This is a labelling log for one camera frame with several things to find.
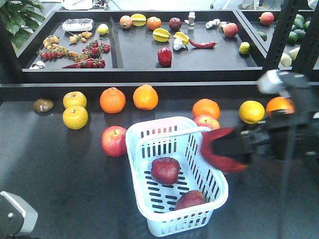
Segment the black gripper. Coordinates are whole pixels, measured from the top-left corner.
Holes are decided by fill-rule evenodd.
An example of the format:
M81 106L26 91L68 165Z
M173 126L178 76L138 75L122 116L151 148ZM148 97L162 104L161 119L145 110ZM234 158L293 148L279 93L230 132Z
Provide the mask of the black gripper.
M250 164L254 157L274 159L266 120L256 124L240 122L235 129L212 142L213 153Z

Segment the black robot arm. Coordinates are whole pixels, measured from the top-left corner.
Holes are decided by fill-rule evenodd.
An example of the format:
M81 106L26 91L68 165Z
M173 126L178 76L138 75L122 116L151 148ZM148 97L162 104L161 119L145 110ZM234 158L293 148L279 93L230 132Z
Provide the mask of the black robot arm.
M263 94L277 94L291 100L294 112L270 110L270 116L256 126L243 124L208 132L201 154L225 173L245 170L258 157L276 160L319 157L319 98L305 75L269 70L257 81Z

